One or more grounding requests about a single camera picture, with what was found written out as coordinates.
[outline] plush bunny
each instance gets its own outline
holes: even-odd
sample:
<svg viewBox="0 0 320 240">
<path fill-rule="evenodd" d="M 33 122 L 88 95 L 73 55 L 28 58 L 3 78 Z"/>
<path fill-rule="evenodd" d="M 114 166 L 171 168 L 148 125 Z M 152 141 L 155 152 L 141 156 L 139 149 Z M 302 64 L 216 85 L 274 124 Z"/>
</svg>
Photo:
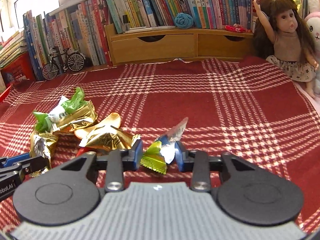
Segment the plush bunny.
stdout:
<svg viewBox="0 0 320 240">
<path fill-rule="evenodd" d="M 316 61 L 320 62 L 320 2 L 319 0 L 308 0 L 310 14 L 305 18 L 309 30 L 315 40 Z M 316 83 L 314 92 L 320 94 L 320 70 L 316 72 Z"/>
</svg>

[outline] drawer handle cutout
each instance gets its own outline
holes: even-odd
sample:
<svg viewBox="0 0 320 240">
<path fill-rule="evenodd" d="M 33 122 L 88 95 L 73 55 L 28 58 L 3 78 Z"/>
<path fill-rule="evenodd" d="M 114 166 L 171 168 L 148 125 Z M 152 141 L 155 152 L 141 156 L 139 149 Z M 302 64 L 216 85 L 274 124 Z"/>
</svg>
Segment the drawer handle cutout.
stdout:
<svg viewBox="0 0 320 240">
<path fill-rule="evenodd" d="M 242 41 L 244 37 L 224 35 L 229 41 Z"/>
<path fill-rule="evenodd" d="M 156 36 L 145 36 L 145 37 L 138 37 L 139 40 L 144 42 L 155 42 L 159 41 L 164 38 L 165 35 L 156 35 Z"/>
</svg>

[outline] ball of yarn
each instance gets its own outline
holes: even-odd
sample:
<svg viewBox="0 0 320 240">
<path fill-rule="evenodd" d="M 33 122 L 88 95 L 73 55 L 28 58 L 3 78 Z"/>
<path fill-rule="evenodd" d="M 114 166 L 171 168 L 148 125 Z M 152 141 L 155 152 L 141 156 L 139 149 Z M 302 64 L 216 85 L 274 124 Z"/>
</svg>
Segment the ball of yarn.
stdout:
<svg viewBox="0 0 320 240">
<path fill-rule="evenodd" d="M 193 25 L 193 18 L 186 13 L 178 13 L 174 19 L 174 24 L 180 29 L 188 29 Z"/>
</svg>

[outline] doll's dress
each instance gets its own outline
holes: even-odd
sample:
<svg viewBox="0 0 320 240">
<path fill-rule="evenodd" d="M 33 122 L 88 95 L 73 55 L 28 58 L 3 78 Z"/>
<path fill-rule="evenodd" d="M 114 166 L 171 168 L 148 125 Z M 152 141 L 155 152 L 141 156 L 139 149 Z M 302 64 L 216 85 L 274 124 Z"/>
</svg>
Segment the doll's dress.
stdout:
<svg viewBox="0 0 320 240">
<path fill-rule="evenodd" d="M 301 46 L 297 32 L 275 32 L 273 43 L 275 54 L 267 61 L 279 67 L 294 81 L 309 82 L 316 77 L 316 70 L 310 63 L 300 63 Z"/>
</svg>

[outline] metal bolt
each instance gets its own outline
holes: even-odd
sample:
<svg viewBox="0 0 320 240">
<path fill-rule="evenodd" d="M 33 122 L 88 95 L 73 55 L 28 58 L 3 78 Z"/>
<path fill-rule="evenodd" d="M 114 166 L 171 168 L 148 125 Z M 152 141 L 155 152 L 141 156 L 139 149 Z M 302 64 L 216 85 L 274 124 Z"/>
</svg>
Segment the metal bolt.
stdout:
<svg viewBox="0 0 320 240">
<path fill-rule="evenodd" d="M 117 182 L 117 181 L 110 182 L 107 185 L 107 189 L 108 190 L 113 190 L 113 191 L 119 190 L 121 187 L 122 187 L 122 183 Z"/>
<path fill-rule="evenodd" d="M 209 184 L 204 181 L 197 181 L 193 187 L 196 190 L 207 190 L 209 188 Z"/>
</svg>

